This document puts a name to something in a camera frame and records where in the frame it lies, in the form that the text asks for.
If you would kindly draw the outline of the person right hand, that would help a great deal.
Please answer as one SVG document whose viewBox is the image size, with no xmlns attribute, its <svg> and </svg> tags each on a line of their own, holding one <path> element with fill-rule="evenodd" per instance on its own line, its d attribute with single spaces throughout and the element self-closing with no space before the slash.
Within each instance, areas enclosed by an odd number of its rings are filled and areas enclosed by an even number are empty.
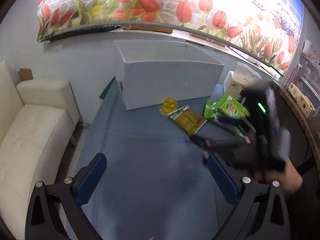
<svg viewBox="0 0 320 240">
<path fill-rule="evenodd" d="M 287 196 L 295 194 L 303 185 L 303 178 L 290 159 L 286 160 L 284 172 L 268 171 L 265 179 L 268 182 L 277 181 Z"/>
</svg>

